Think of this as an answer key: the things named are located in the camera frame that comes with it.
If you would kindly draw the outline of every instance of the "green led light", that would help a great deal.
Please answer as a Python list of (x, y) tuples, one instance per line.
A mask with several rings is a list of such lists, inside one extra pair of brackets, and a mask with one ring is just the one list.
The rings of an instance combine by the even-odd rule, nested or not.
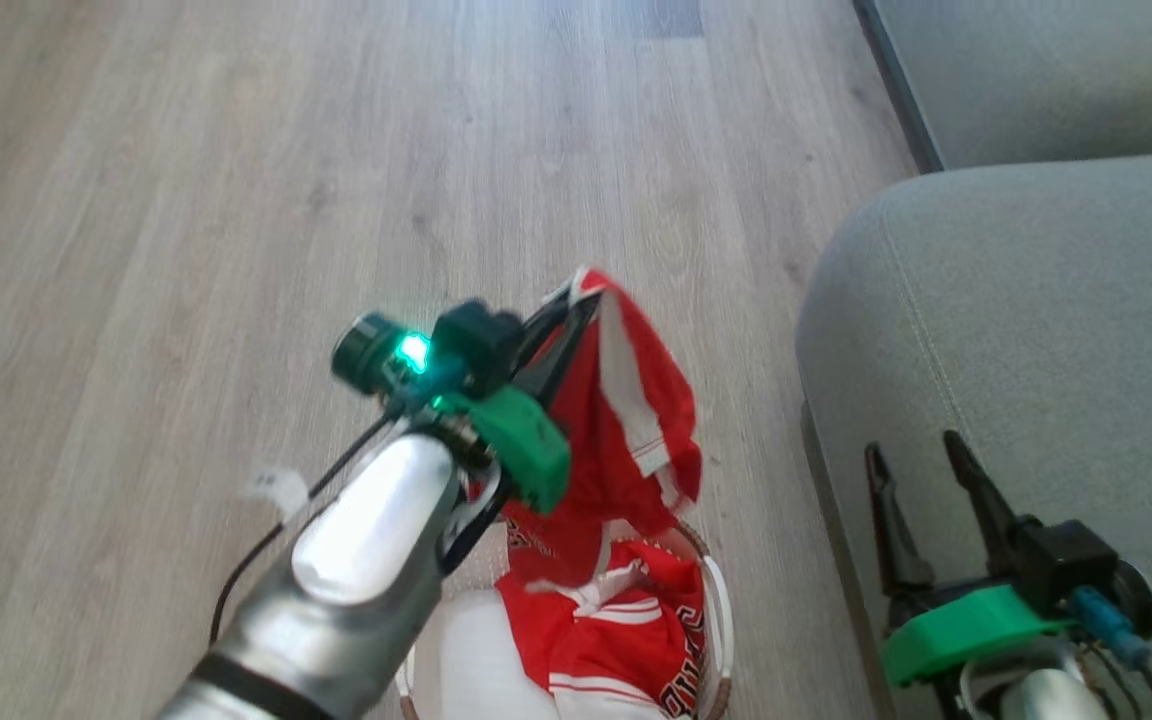
[(429, 369), (429, 338), (419, 333), (408, 334), (397, 343), (396, 355), (402, 357), (414, 373), (424, 373)]

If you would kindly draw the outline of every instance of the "couch seam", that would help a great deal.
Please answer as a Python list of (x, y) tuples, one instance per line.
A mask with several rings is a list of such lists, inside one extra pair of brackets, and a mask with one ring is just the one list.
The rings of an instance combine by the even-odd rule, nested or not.
[(909, 313), (910, 323), (914, 324), (914, 335), (918, 338), (919, 347), (923, 348), (923, 355), (927, 356), (929, 364), (932, 366), (932, 382), (935, 384), (937, 395), (941, 396), (941, 404), (945, 406), (948, 414), (954, 416), (961, 432), (968, 439), (968, 445), (973, 445), (972, 433), (970, 433), (970, 429), (968, 427), (967, 418), (963, 415), (963, 410), (958, 407), (957, 399), (954, 397), (950, 378), (945, 373), (945, 366), (941, 364), (940, 356), (937, 355), (937, 346), (932, 342), (932, 334), (929, 333), (927, 324), (923, 321), (923, 312), (918, 308), (918, 301), (914, 298), (914, 285), (909, 282), (905, 265), (901, 262), (900, 251), (896, 250), (896, 241), (892, 240), (886, 199), (881, 200), (878, 210), (879, 219), (882, 222), (882, 242), (887, 247), (887, 251), (890, 252), (892, 264), (896, 266), (896, 285), (900, 288), (902, 300), (905, 301), (905, 312)]

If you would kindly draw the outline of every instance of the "red clothing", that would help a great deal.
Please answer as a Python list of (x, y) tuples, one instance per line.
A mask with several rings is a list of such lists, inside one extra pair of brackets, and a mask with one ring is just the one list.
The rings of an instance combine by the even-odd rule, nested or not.
[(704, 584), (692, 561), (617, 541), (611, 570), (584, 588), (529, 592), (497, 583), (526, 675), (563, 720), (689, 717), (700, 688)]
[(608, 566), (613, 520), (644, 537), (675, 526), (700, 492), (696, 409), (673, 356), (626, 290), (599, 270), (571, 280), (568, 306), (598, 302), (550, 417), (571, 444), (573, 469), (550, 516), (510, 502), (509, 568), (575, 588)]

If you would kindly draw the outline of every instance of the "laminate flooring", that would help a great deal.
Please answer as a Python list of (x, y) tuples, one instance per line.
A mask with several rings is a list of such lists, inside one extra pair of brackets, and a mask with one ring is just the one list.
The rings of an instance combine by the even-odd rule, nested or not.
[(728, 717), (881, 714), (794, 328), (914, 173), (846, 0), (0, 0), (0, 719), (169, 696), (275, 520), (238, 485), (376, 414), (329, 378), (356, 314), (528, 311), (581, 264), (698, 395)]

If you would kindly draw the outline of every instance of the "gray couch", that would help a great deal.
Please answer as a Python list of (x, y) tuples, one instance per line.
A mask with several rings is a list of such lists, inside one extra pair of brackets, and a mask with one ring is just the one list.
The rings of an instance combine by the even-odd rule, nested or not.
[[(919, 126), (910, 136), (934, 167), (956, 169), (856, 214), (820, 258), (797, 325), (818, 487), (872, 661), (886, 611), (864, 477), (872, 441), (941, 579), (984, 562), (940, 442), (956, 429), (1016, 509), (1084, 520), (1152, 583), (1152, 156), (1033, 164), (1152, 152), (1152, 3), (931, 5), (861, 9), (882, 21), (874, 45)], [(1122, 41), (1121, 54), (1085, 47), (1089, 35)], [(1098, 73), (1126, 84), (1078, 82)], [(998, 162), (1029, 164), (970, 168)], [(937, 717), (929, 694), (895, 703), (902, 717)]]

